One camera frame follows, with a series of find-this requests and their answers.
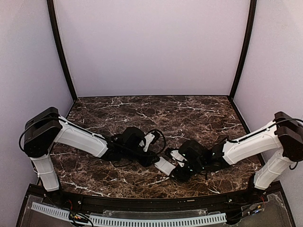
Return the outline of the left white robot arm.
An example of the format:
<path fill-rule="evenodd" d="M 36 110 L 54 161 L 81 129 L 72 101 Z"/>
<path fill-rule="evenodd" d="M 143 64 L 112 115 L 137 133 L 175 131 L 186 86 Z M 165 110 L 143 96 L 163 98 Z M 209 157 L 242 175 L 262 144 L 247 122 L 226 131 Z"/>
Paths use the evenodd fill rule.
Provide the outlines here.
<path fill-rule="evenodd" d="M 60 189 L 49 154 L 55 143 L 85 151 L 105 161 L 129 159 L 149 167 L 160 160 L 158 154 L 149 149 L 159 136 L 156 131 L 145 134 L 136 127 L 128 127 L 123 133 L 111 137 L 96 134 L 71 123 L 59 114 L 57 108 L 49 107 L 25 124 L 18 145 L 31 159 L 44 189 L 53 192 Z"/>

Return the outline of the white remote control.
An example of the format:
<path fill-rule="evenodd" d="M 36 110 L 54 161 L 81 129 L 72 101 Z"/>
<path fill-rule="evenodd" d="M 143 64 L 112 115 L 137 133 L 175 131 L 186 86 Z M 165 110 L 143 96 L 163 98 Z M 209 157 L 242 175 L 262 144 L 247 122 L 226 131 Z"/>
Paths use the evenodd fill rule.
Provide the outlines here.
<path fill-rule="evenodd" d="M 159 161 L 156 162 L 154 166 L 167 176 L 170 176 L 172 171 L 176 168 L 175 165 L 173 165 L 163 157 L 160 157 Z"/>

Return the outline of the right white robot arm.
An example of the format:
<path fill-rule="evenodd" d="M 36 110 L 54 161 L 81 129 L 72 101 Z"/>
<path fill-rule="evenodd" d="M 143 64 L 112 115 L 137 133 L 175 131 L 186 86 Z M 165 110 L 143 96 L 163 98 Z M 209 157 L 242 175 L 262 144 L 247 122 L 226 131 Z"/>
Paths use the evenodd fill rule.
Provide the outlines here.
<path fill-rule="evenodd" d="M 170 176 L 186 182 L 195 174 L 215 172 L 231 167 L 243 159 L 274 151 L 273 156 L 252 177 L 252 187 L 264 191 L 291 164 L 303 159 L 303 121 L 284 112 L 264 127 L 238 139 L 224 138 L 208 149 L 196 140 L 187 140 L 179 149 Z"/>

